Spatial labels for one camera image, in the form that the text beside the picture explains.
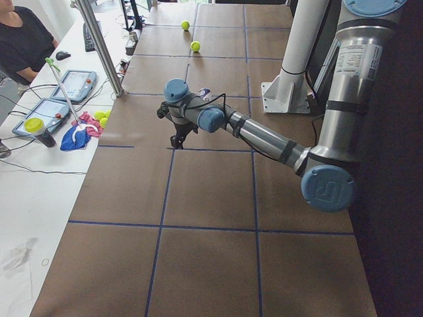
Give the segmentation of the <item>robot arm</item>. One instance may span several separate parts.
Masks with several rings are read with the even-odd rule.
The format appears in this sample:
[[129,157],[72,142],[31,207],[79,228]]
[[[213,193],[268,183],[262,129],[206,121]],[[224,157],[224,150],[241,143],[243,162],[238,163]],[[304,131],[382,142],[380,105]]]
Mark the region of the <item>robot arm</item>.
[[174,148],[199,129],[224,129],[257,152],[288,165],[301,176],[307,203],[328,213],[347,209],[356,195],[355,171],[360,163],[358,139],[377,76],[384,45],[401,19],[404,1],[343,1],[334,45],[338,57],[318,143],[306,148],[235,111],[226,103],[205,101],[182,79],[164,87],[157,111],[175,126]]

